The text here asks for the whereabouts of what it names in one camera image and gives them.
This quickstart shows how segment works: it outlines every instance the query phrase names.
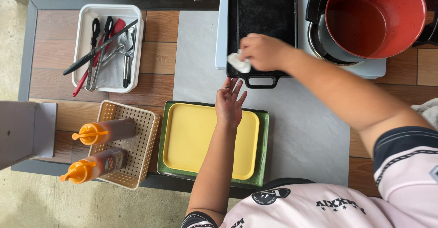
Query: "wooden tile countertop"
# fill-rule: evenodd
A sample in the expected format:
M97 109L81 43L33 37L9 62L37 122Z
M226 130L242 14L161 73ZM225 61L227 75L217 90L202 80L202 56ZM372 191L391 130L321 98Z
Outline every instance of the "wooden tile countertop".
M428 22L433 19L428 12ZM83 124L96 121L100 103L112 100L163 115L172 99L179 11L143 11L145 35L137 87L127 94L88 92L72 97L70 74L62 71L73 61L79 11L40 10L36 26L29 100L58 104L53 158L41 160L72 163L87 157L89 146L71 135ZM409 48L387 59L386 75L373 80L379 87L406 102L422 104L438 97L438 47ZM154 146L150 172L156 172L159 137ZM380 196L373 180L373 162L359 135L351 130L349 187L367 196Z

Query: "yellow tray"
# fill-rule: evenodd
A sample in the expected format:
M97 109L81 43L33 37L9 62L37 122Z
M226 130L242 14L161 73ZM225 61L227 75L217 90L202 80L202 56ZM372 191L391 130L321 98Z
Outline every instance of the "yellow tray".
M167 119L164 164L169 168L198 173L216 122L214 107L173 104ZM232 178L246 180L253 175L259 124L255 113L243 111L237 128Z

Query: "grey towel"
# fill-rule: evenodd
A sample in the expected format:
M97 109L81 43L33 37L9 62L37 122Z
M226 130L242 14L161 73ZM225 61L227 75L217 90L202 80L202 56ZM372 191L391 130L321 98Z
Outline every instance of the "grey towel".
M438 98L431 99L423 105L413 105L411 108L438 129Z

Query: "black pot handle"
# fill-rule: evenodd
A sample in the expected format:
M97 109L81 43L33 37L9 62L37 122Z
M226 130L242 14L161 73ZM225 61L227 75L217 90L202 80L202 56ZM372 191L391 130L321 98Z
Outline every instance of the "black pot handle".
M249 88L249 89L273 89L277 86L278 80L280 79L280 76L244 76L242 77L245 80L245 85ZM251 85L249 84L249 79L251 78L265 78L265 79L272 79L272 84L271 85Z
M306 20L315 24L319 22L319 16L326 12L328 0L309 0L306 9Z
M418 39L412 44L413 47L424 44L432 44L438 46L438 3L435 7L434 21L425 25L423 32Z

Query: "person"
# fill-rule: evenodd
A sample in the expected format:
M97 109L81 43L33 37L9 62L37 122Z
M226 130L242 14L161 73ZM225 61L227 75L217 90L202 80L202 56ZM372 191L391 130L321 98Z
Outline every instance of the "person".
M247 93L227 78L217 91L217 124L193 185L182 228L438 227L438 132L378 86L266 35L241 39L259 71L281 70L357 130L374 159L383 199L344 186L279 179L227 213L234 143Z

